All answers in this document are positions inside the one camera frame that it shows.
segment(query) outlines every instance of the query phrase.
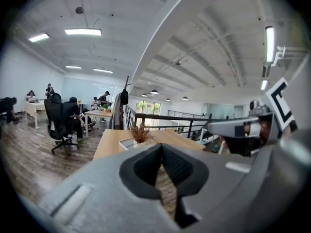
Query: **table leg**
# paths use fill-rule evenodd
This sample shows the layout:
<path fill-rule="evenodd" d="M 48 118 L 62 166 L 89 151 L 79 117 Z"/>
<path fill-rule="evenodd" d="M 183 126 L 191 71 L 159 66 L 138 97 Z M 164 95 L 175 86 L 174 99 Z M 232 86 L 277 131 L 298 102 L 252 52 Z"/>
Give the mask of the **table leg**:
<path fill-rule="evenodd" d="M 88 138 L 88 115 L 86 114 L 86 137 Z"/>
<path fill-rule="evenodd" d="M 39 127 L 38 127 L 37 113 L 35 113 L 34 118 L 35 118 L 35 129 L 36 129 L 36 130 L 38 130 L 38 129 L 39 129 Z"/>
<path fill-rule="evenodd" d="M 26 125 L 28 125 L 28 113 L 25 111 L 25 119 L 26 119 Z"/>

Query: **metal railing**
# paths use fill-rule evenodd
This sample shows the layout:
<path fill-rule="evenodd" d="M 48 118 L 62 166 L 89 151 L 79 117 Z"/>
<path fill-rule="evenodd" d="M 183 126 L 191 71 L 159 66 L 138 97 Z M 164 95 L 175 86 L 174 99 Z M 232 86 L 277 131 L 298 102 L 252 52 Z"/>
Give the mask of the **metal railing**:
<path fill-rule="evenodd" d="M 179 111 L 171 111 L 171 110 L 168 111 L 167 115 L 170 117 L 202 118 L 201 115 L 184 113 L 184 112 L 179 112 Z"/>
<path fill-rule="evenodd" d="M 136 125 L 137 119 L 141 118 L 141 124 L 145 124 L 145 119 L 150 118 L 150 119 L 159 119 L 159 120 L 177 120 L 177 121 L 189 121 L 189 125 L 185 126 L 151 126 L 148 128 L 184 128 L 184 127 L 189 127 L 189 130 L 186 132 L 177 132 L 177 133 L 188 133 L 187 138 L 190 138 L 190 133 L 191 132 L 196 132 L 194 136 L 197 135 L 197 133 L 201 133 L 200 130 L 192 130 L 192 127 L 206 127 L 207 124 L 211 121 L 218 121 L 218 120 L 211 120 L 209 118 L 201 118 L 202 116 L 199 115 L 194 115 L 191 114 L 192 117 L 182 117 L 182 116 L 160 116 L 160 115 L 152 115 L 152 114 L 143 114 L 143 113 L 137 113 L 135 112 L 131 107 L 126 106 L 125 107 L 125 118 L 126 118 L 126 126 L 127 129 L 130 130 L 133 125 Z M 192 125 L 193 122 L 195 121 L 202 121 L 202 124 L 199 125 Z"/>

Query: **backpack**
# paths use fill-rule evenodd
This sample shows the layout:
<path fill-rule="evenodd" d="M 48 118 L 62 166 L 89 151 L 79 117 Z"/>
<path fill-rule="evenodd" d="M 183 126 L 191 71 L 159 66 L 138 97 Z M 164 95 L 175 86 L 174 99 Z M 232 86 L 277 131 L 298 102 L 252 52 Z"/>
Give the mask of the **backpack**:
<path fill-rule="evenodd" d="M 128 104 L 128 92 L 123 89 L 120 95 L 121 104 L 127 105 Z"/>

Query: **white ceiling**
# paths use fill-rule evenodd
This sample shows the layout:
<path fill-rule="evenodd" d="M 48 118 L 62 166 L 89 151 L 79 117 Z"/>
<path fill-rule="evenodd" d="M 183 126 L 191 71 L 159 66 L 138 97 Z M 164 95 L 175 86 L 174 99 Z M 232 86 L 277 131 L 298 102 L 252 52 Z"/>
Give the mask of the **white ceiling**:
<path fill-rule="evenodd" d="M 254 89 L 261 86 L 266 59 L 265 27 L 274 26 L 276 46 L 309 47 L 297 13 L 284 0 L 215 0 L 173 35 L 139 68 L 140 53 L 157 15 L 169 0 L 32 0 L 14 27 L 15 39 L 40 58 L 66 72 L 112 70 L 133 79 L 131 94 L 157 89 L 163 99 L 212 86 Z M 75 8 L 85 13 L 78 15 Z M 67 28 L 98 28 L 102 36 L 66 35 Z M 27 39 L 47 33 L 37 43 Z M 269 76 L 290 79 L 301 59 L 281 60 Z M 66 65 L 81 66 L 68 70 Z"/>

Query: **ceiling light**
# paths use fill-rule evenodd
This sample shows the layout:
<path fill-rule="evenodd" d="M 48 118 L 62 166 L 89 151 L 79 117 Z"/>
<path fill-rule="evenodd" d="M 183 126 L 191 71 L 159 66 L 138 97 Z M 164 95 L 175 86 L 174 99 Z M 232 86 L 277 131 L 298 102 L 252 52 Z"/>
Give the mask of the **ceiling light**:
<path fill-rule="evenodd" d="M 81 69 L 81 67 L 75 67 L 75 66 L 66 66 L 67 68 L 73 68 L 73 69 Z"/>
<path fill-rule="evenodd" d="M 104 70 L 104 69 L 97 69 L 97 68 L 93 68 L 94 71 L 98 71 L 98 72 L 108 72 L 108 73 L 113 73 L 112 71 L 108 71 L 108 70 Z"/>
<path fill-rule="evenodd" d="M 66 34 L 102 35 L 100 29 L 65 29 Z"/>
<path fill-rule="evenodd" d="M 46 38 L 49 38 L 48 34 L 47 33 L 43 33 L 41 35 L 37 35 L 35 37 L 29 38 L 29 40 L 31 42 L 36 42 L 36 41 L 43 40 L 43 39 L 46 39 Z"/>
<path fill-rule="evenodd" d="M 261 90 L 264 91 L 267 87 L 268 81 L 267 80 L 263 80 L 262 81 L 262 85 L 261 85 Z"/>
<path fill-rule="evenodd" d="M 272 62 L 274 54 L 274 28 L 267 27 L 266 34 L 267 34 L 267 62 Z"/>
<path fill-rule="evenodd" d="M 151 94 L 159 94 L 157 90 L 152 90 L 150 93 Z"/>

